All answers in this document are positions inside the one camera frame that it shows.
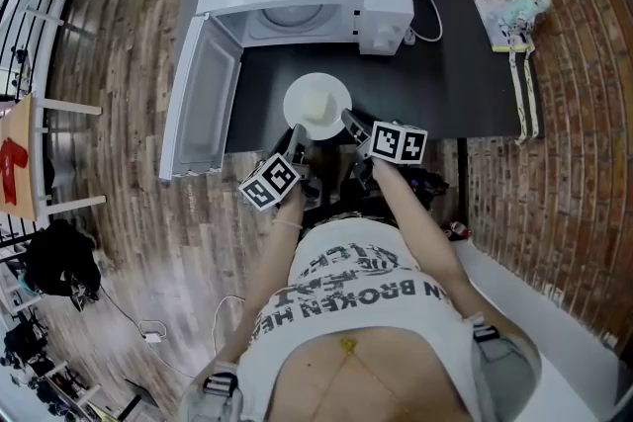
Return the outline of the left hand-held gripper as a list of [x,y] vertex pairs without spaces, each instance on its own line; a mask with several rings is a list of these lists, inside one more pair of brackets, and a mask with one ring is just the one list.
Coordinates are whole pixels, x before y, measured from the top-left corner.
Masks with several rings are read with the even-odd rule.
[[311,143],[306,128],[297,123],[282,141],[282,154],[272,154],[260,162],[239,185],[242,196],[258,211],[279,206],[293,188],[299,186],[308,209],[322,203],[322,182],[312,173],[306,158]]

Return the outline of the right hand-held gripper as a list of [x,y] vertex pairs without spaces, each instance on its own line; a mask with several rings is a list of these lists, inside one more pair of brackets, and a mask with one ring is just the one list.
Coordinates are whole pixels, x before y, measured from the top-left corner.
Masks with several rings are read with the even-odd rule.
[[374,158],[395,165],[419,165],[422,162],[428,132],[425,129],[375,121],[371,127],[350,109],[340,118],[356,144],[353,173],[364,190],[372,189]]

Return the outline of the white round plate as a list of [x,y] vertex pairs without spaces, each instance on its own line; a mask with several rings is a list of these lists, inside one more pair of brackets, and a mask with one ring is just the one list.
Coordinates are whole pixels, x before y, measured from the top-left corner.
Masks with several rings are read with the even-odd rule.
[[[303,95],[309,89],[322,89],[330,94],[327,119],[322,124],[307,122],[301,116]],[[289,127],[302,124],[311,140],[321,141],[337,136],[344,124],[340,118],[343,109],[352,109],[352,99],[345,85],[326,73],[309,73],[295,80],[286,92],[283,111]]]

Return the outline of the pale yellowish round object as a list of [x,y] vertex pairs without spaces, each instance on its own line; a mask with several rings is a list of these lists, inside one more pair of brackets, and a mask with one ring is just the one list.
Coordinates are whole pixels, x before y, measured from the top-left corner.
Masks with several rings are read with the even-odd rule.
[[301,116],[314,124],[322,124],[328,115],[330,94],[322,89],[309,89],[303,95]]

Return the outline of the person's right forearm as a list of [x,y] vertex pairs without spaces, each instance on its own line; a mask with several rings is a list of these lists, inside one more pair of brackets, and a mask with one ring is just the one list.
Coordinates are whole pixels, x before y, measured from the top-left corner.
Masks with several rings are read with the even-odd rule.
[[433,278],[457,302],[455,289],[468,277],[451,243],[420,203],[399,169],[373,158],[373,178],[392,212],[407,248],[421,271]]

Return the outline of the person's left forearm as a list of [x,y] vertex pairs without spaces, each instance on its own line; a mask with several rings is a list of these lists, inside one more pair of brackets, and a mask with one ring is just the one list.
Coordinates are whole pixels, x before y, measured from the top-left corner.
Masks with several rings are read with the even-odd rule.
[[277,210],[264,252],[249,281],[241,321],[231,339],[234,360],[247,349],[258,313],[273,294],[288,284],[305,205],[303,190],[296,186]]

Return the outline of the black table with white legs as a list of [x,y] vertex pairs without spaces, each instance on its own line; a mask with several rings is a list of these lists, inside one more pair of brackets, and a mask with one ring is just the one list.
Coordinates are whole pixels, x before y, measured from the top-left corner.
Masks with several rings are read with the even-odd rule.
[[428,138],[519,137],[522,60],[494,52],[474,0],[412,0],[413,18],[393,55],[354,43],[247,48],[232,103],[225,153],[270,150],[288,131],[283,102],[309,73],[339,79],[352,111],[368,121],[399,121]]

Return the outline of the red and white bottle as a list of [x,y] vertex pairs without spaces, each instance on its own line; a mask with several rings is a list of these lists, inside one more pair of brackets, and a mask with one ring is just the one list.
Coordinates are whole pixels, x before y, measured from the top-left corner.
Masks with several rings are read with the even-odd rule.
[[442,224],[441,229],[450,241],[466,240],[472,234],[471,230],[458,220]]

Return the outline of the person's white printed t-shirt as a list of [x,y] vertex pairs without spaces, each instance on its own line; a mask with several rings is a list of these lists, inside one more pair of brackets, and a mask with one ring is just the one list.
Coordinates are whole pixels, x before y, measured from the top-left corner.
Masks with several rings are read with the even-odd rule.
[[473,421],[484,421],[472,368],[473,323],[420,271],[395,228],[365,218],[317,226],[298,244],[288,285],[259,312],[237,366],[241,419],[263,422],[277,376],[296,348],[367,327],[423,338]]

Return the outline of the yellow-green booklet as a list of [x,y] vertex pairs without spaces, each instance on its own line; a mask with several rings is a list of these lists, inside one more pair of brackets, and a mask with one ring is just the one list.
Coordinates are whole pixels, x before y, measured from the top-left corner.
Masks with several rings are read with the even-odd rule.
[[526,52],[530,48],[530,36],[521,36],[518,29],[511,29],[504,20],[514,0],[474,0],[494,52]]

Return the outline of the pale green plush toy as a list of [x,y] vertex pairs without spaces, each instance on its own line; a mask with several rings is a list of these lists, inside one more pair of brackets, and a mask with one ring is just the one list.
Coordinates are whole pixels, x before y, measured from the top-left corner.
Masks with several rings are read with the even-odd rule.
[[500,27],[508,37],[529,34],[537,16],[545,13],[551,4],[552,0],[512,0],[501,16]]

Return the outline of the white power adapter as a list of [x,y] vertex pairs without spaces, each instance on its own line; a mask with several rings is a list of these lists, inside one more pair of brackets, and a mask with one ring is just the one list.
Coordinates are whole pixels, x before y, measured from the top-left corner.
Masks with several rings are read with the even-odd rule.
[[137,329],[148,344],[161,343],[167,336],[167,327],[160,320],[140,320]]

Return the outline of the wooden table with white legs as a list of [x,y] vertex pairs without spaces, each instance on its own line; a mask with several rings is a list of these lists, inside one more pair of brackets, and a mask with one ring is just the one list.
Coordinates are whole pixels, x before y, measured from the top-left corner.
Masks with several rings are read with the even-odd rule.
[[89,197],[58,204],[49,204],[50,196],[45,190],[45,163],[43,135],[48,133],[42,125],[43,110],[53,110],[83,115],[100,116],[102,108],[70,103],[29,94],[14,105],[0,119],[0,148],[10,139],[28,154],[24,167],[13,163],[16,203],[5,201],[2,176],[4,166],[0,163],[0,211],[32,222],[44,220],[52,214],[75,211],[107,202],[105,195]]

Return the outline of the red shirt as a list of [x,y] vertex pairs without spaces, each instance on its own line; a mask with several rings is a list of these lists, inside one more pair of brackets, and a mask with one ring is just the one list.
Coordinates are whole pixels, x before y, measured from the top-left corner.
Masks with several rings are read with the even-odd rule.
[[15,167],[24,169],[29,161],[28,151],[11,137],[0,145],[0,179],[2,180],[4,202],[17,204]]

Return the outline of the white tabletop panel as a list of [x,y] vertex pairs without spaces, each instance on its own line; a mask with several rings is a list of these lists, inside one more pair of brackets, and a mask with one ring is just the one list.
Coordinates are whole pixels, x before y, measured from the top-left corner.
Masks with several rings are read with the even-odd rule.
[[545,295],[468,240],[454,244],[475,287],[541,353],[542,379],[516,422],[601,422],[633,385],[633,372]]

